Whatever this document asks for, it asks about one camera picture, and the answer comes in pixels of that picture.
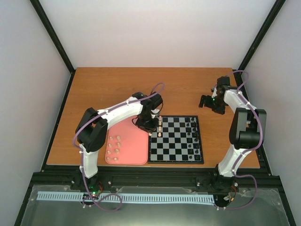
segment purple cable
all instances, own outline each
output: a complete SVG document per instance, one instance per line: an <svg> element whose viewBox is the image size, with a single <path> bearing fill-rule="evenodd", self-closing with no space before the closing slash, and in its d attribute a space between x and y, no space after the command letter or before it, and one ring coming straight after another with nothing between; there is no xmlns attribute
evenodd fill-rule
<svg viewBox="0 0 301 226"><path fill-rule="evenodd" d="M132 101L129 101L128 103L129 103L129 104L132 104L132 103L140 102L140 101L149 99L149 98L151 98L151 97L157 95L158 93L160 93L160 92L164 89L165 83L163 83L163 82L158 83L157 85L154 86L154 88L152 89L152 91L153 91L156 87L158 87L159 85L162 85L162 88L161 88L159 91L157 91L157 92L155 92L155 93L149 95L148 97L144 97L144 98L137 99L137 100L132 100ZM125 105L127 105L126 102L120 103L119 105L116 105L116 106L114 106L114 107L108 109L108 112L111 112L111 111L113 111L113 110L116 110L117 108L122 107L122 106L125 106ZM75 134L75 136L74 136L74 138L73 138L73 141L72 141L72 144L73 144L74 147L78 148L81 152L83 151L83 150L80 148L80 146L76 145L76 143L75 143L75 142L76 142L76 139L77 139L77 137L78 137L78 135L84 130L85 127L87 127L87 126L90 125L93 121L95 121L96 119L100 118L101 116L103 116L103 115L105 115L105 114L107 114L107 112L100 113L99 115L97 115L97 116L95 116L94 118L90 119L87 123L85 123L85 124L77 131L77 133ZM84 166L84 154L81 153L80 155L81 155L81 157L80 157L80 166L83 168L83 166ZM83 177L84 185L85 185L86 191L87 191L87 193L88 193L88 196L90 197L91 201L94 203L93 205L96 205L98 208L100 208L101 210L106 211L106 212L115 212L115 211L117 211L117 210L120 209L120 207L121 207L121 205L122 205L122 199L121 199L120 195L118 195L118 194L108 194L108 195L104 196L102 199L100 199L99 201L96 202L96 201L94 200L94 198L92 197L91 193L89 192L89 188L88 188L88 186L87 186L86 176L85 176L85 171L84 171L84 170L82 171L82 177ZM99 202L101 202L102 200L104 200L105 198L107 198L107 197L109 197L109 196L111 196L111 195L115 195L115 196L117 196L117 197L120 199L120 204L119 204L119 206L118 206L116 209L114 209L114 210L108 210L108 209L105 209L105 208L103 208L103 207L101 207L101 206L98 205Z"/></svg>
<svg viewBox="0 0 301 226"><path fill-rule="evenodd" d="M262 125L261 125L261 122L260 122L260 120L259 120L258 115L256 114L255 110L254 110L254 109L252 108L252 106L250 105L250 102L246 101L246 100L244 99L244 97L243 97L240 93L238 93L239 90L240 90L240 89L246 84L246 82L248 81L248 79L249 79L249 72L244 71L244 70L237 70L237 71L233 71L233 72L231 72L231 73L229 73L229 74L227 74L227 75L225 75L225 76L229 76L229 75L234 74L234 73L236 73L236 72L246 73L246 75L247 75L247 78L246 78L245 81L237 88L236 92L237 92L237 94L238 94L238 97L241 99L241 101L244 102L244 104L245 104L247 107L249 107L249 109L251 110L251 112L252 112L253 115L255 116L255 119L256 119L257 124L258 124L258 126L259 126L259 134L260 134L260 138L259 138L258 145L257 145L256 147L250 148L250 149L247 149L247 150L244 150L244 151L241 153L241 155L235 160L232 169L235 169L235 167L236 167L236 165L238 164L239 160L242 158L242 156L243 156L245 153L251 152L251 151L253 151L253 150L258 149L258 148L261 146L262 140L263 140ZM254 197L252 198L252 200L251 200L250 202L248 202L246 205L243 205L243 206L240 206L240 207L236 207L236 208L226 208L226 210L239 210L239 209L242 209L242 208L244 208L244 207L247 207L247 206L251 205L251 204L254 202L254 200L255 200L255 198L256 198L256 195L257 195L257 182L256 182L256 179L255 179L255 177L254 177L253 175L246 174L246 175L239 176L239 175L236 175L235 172L232 172L232 173L233 173L233 175L234 175L236 178L252 178L253 181L254 181L254 184L255 184L255 194L254 194Z"/></svg>

